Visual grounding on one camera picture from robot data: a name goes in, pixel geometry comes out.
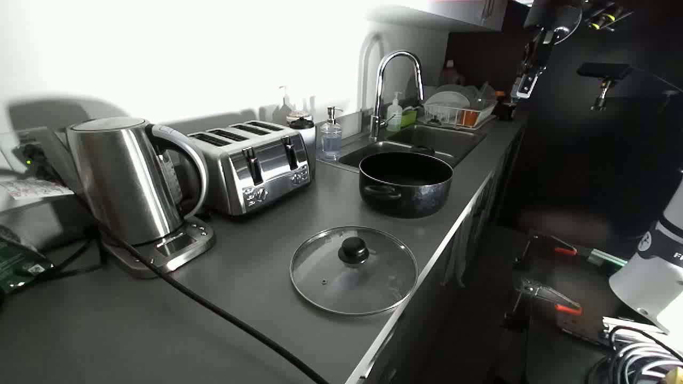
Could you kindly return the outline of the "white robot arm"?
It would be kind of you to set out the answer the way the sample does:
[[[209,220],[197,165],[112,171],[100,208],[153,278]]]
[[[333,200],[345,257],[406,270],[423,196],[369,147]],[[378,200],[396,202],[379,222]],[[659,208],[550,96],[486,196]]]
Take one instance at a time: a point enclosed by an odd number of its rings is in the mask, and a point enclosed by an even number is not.
[[[510,96],[514,100],[530,100],[548,65],[553,48],[578,27],[613,31],[628,17],[629,10],[615,0],[530,0],[523,27],[532,38],[525,45]]]

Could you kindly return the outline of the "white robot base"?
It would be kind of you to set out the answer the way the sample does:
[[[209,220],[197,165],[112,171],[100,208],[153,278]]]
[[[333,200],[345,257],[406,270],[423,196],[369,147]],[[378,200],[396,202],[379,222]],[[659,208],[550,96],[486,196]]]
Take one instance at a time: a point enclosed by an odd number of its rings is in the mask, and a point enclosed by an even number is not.
[[[607,285],[653,323],[668,333],[683,331],[683,180]]]

